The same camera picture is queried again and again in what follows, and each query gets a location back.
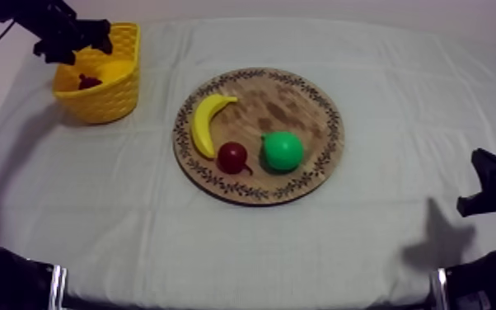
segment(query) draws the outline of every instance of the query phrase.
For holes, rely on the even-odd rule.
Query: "toy fruit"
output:
[[[81,82],[79,83],[79,91],[86,88],[91,88],[102,84],[102,81],[95,77],[86,77],[84,74],[79,75]]]
[[[304,156],[300,139],[287,131],[264,134],[265,161],[274,170],[291,171],[296,169]]]
[[[228,174],[237,174],[242,170],[247,169],[252,175],[252,169],[246,165],[248,152],[240,143],[227,142],[219,148],[218,166]]]
[[[238,98],[234,96],[214,94],[204,98],[196,108],[190,130],[194,145],[205,157],[209,159],[215,158],[212,136],[209,133],[209,122],[227,104],[237,101]]]

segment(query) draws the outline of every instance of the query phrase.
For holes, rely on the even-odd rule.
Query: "green fruit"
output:
[[[278,171],[296,169],[304,156],[302,141],[292,133],[278,131],[264,134],[264,155],[267,164]]]

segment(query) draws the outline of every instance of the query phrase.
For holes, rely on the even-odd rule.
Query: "toy banana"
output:
[[[200,102],[191,126],[192,138],[198,151],[205,157],[215,158],[215,149],[213,148],[212,136],[209,132],[209,123],[214,115],[231,102],[237,102],[238,98],[234,96],[210,95]]]

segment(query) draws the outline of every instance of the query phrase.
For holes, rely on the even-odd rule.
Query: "apple stem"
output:
[[[248,167],[248,165],[244,165],[244,168],[250,173],[251,176],[254,174],[252,168]]]

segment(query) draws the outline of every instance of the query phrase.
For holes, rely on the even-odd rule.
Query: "floral border pattern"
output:
[[[251,78],[261,78],[267,75],[267,78],[283,84],[297,87],[301,92],[305,92],[311,100],[313,100],[327,114],[327,144],[323,151],[313,163],[310,171],[304,171],[299,177],[291,179],[285,186],[277,187],[275,190],[265,190],[261,187],[252,187],[236,182],[234,184],[226,183],[222,176],[213,174],[212,169],[205,167],[198,160],[192,158],[190,147],[189,134],[189,116],[193,113],[194,104],[199,98],[204,98],[213,94],[219,88],[223,87],[228,82],[236,82],[238,80],[248,80]],[[184,105],[180,108],[175,121],[175,146],[177,147],[178,155],[185,160],[185,165],[188,169],[200,176],[206,183],[217,186],[223,194],[236,193],[238,196],[249,196],[258,201],[273,197],[280,200],[287,197],[295,190],[300,190],[304,186],[311,184],[313,179],[318,176],[325,175],[325,167],[331,162],[332,155],[339,147],[340,136],[340,115],[335,109],[335,106],[321,95],[316,88],[308,85],[306,81],[292,73],[277,73],[269,72],[263,68],[257,69],[242,69],[231,73],[225,73],[214,78],[210,83],[204,85],[195,94],[190,95]]]

